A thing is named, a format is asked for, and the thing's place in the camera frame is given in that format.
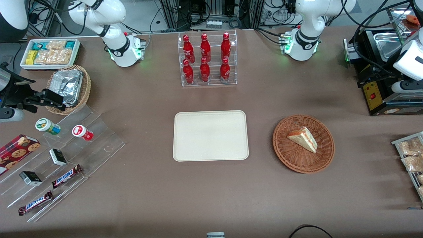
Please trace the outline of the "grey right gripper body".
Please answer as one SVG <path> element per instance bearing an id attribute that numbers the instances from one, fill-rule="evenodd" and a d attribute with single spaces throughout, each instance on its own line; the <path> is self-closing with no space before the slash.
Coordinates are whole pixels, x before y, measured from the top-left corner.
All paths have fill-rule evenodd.
<path id="1" fill-rule="evenodd" d="M 1 99 L 8 99 L 16 83 L 16 75 L 5 64 L 0 66 L 0 93 Z"/>

